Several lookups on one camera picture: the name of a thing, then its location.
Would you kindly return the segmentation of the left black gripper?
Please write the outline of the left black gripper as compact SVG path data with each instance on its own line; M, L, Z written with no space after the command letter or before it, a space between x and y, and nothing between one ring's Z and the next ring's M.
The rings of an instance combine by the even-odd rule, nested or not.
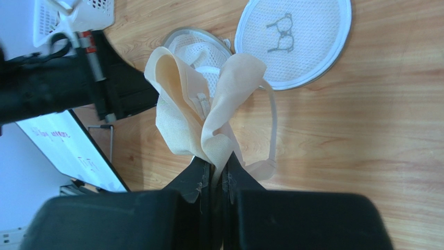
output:
M93 31L97 52L6 60L1 53L1 124L95 104L101 120L125 119L157 105L159 93L144 74Z

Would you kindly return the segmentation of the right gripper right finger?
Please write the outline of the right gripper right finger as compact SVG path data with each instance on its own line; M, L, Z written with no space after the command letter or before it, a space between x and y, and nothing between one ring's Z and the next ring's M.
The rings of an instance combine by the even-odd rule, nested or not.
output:
M366 196L267 190L235 155L222 180L224 249L393 249Z

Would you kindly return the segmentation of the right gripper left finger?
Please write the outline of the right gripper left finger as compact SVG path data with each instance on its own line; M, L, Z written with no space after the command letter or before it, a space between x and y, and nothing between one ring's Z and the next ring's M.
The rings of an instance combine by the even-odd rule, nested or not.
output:
M201 192L209 163L194 158L160 190L48 200L21 249L201 249Z

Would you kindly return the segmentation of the beige bra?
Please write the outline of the beige bra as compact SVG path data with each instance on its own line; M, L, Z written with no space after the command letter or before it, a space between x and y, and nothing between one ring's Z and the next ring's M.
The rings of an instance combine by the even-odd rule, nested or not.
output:
M216 69L219 79L210 96L202 68L193 69L165 47L155 49L148 59L144 76L159 93L155 118L159 132L172 153L212 164L212 185L217 184L230 156L242 155L229 121L259 87L266 89L272 110L269 156L244 168L257 181L270 179L276 172L277 107L265 71L266 65L252 55L232 55Z

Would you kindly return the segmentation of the round white bag lid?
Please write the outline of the round white bag lid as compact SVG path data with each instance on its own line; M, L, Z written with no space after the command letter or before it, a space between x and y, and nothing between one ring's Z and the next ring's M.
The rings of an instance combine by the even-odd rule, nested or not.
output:
M235 34L236 53L267 69L275 91L307 85L339 59L352 28L351 0L248 1Z

